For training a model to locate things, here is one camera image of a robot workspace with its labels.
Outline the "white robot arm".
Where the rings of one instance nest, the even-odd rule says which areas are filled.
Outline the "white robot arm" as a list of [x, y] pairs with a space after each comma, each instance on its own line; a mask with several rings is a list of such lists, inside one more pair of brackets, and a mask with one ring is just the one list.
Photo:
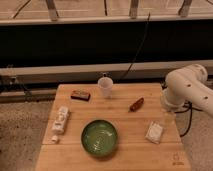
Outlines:
[[213, 117], [213, 90], [205, 85], [207, 77], [206, 68], [199, 64], [169, 72], [161, 95], [162, 107], [176, 111], [189, 101]]

